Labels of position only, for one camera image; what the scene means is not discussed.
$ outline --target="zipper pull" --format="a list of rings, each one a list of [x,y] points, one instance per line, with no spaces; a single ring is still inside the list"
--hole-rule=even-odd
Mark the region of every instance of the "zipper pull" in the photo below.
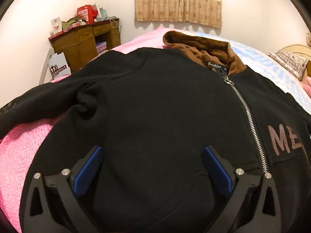
[[[234,86],[233,81],[231,81],[227,75],[223,75],[222,77],[227,84],[229,84],[230,86]]]

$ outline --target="zipper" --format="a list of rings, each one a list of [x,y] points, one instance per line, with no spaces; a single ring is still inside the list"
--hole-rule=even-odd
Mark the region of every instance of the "zipper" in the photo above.
[[[247,105],[246,101],[244,100],[244,98],[242,97],[242,95],[240,94],[240,92],[235,87],[234,83],[229,79],[229,77],[226,75],[222,75],[222,77],[223,77],[224,81],[232,87],[232,89],[234,90],[234,92],[236,93],[236,95],[238,96],[238,98],[240,99],[240,101],[242,102],[242,104],[244,106],[244,109],[246,111],[246,115],[248,118],[249,126],[251,128],[253,137],[255,139],[257,148],[259,150],[263,173],[265,174],[268,172],[267,160],[266,160],[266,156],[264,153],[264,149],[262,147],[262,144],[260,143],[259,137],[258,137],[256,129],[255,129],[254,121],[253,121],[253,118],[251,115],[251,110],[250,110],[249,106]]]

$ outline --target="wall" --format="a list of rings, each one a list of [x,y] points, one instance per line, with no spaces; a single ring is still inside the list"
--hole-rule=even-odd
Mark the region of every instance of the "wall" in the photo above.
[[[259,49],[277,52],[289,44],[306,44],[306,25],[290,0],[223,0],[222,29],[190,23],[135,22],[134,0],[94,0],[123,23],[121,42],[159,26],[219,35]]]
[[[51,47],[51,20],[92,0],[15,0],[0,21],[0,106],[35,87]]]

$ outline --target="blue gripper pad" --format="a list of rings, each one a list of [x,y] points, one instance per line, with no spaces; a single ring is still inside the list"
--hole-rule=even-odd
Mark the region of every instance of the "blue gripper pad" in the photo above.
[[[87,192],[103,161],[104,150],[96,145],[85,158],[78,160],[71,169],[72,174],[70,175],[69,183],[76,198]]]
[[[236,184],[234,167],[228,160],[221,158],[212,146],[203,149],[202,158],[203,164],[213,179],[218,191],[229,198]]]

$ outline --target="silver screw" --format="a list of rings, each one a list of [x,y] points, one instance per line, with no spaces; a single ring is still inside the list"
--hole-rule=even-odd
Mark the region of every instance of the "silver screw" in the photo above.
[[[67,168],[62,170],[62,175],[64,175],[64,176],[67,176],[69,173],[70,173],[70,170]]]
[[[242,168],[238,168],[235,170],[237,175],[243,175],[244,174],[244,170]]]
[[[36,180],[39,179],[40,177],[41,177],[41,173],[39,173],[39,172],[35,173],[34,178]]]
[[[267,179],[271,179],[271,178],[272,178],[272,174],[269,173],[269,172],[266,172],[266,173],[265,173],[265,177],[266,177]]]

